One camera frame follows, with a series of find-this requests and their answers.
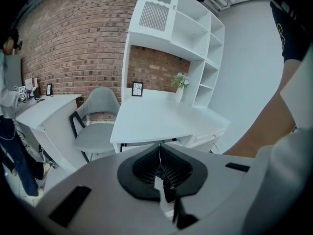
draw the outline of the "white table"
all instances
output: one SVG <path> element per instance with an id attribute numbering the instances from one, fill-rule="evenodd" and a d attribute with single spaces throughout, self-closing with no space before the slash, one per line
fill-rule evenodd
<path id="1" fill-rule="evenodd" d="M 79 94 L 42 96 L 40 101 L 20 104 L 16 120 L 31 129 L 39 144 L 65 171 L 72 173 L 86 164 L 72 147 L 74 135 L 68 117 L 77 109 Z"/>
<path id="2" fill-rule="evenodd" d="M 206 107 L 169 99 L 131 97 L 122 103 L 111 135 L 115 152 L 123 143 L 178 139 L 188 148 L 217 139 L 229 125 Z"/>

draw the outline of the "gray chair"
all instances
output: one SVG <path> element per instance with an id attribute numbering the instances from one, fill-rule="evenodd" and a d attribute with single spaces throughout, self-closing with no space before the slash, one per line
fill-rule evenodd
<path id="1" fill-rule="evenodd" d="M 71 116 L 69 121 L 72 127 L 75 141 L 73 147 L 80 150 L 89 162 L 85 153 L 104 153 L 114 150 L 113 144 L 110 143 L 110 138 L 114 125 L 110 123 L 95 123 L 85 126 L 82 118 L 91 113 L 107 112 L 117 115 L 119 103 L 112 90 L 106 87 L 94 89 L 86 102 L 80 106 Z M 77 134 L 74 118 L 77 118 L 83 129 Z"/>

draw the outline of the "chair seat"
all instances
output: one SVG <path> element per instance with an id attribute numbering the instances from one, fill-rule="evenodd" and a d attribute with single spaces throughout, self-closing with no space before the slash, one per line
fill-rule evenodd
<path id="1" fill-rule="evenodd" d="M 89 153 L 102 153 L 114 150 L 110 143 L 114 125 L 109 123 L 94 123 L 80 131 L 73 143 L 77 150 Z"/>

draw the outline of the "black rectangular slot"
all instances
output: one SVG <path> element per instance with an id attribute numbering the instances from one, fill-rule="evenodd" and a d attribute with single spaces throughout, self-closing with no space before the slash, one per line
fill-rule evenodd
<path id="1" fill-rule="evenodd" d="M 235 163 L 228 163 L 227 165 L 225 165 L 225 167 L 228 167 L 234 170 L 244 171 L 244 172 L 247 172 L 250 169 L 250 167 L 247 165 L 235 164 Z"/>
<path id="2" fill-rule="evenodd" d="M 50 214 L 49 218 L 67 227 L 90 192 L 91 189 L 86 186 L 77 186 Z"/>

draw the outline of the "picture frame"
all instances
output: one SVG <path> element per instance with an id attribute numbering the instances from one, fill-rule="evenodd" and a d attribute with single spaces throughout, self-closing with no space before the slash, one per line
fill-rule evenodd
<path id="1" fill-rule="evenodd" d="M 133 82 L 132 96 L 142 96 L 142 91 L 143 91 L 143 83 Z"/>
<path id="2" fill-rule="evenodd" d="M 51 96 L 52 95 L 52 84 L 47 84 L 46 95 L 47 96 Z"/>

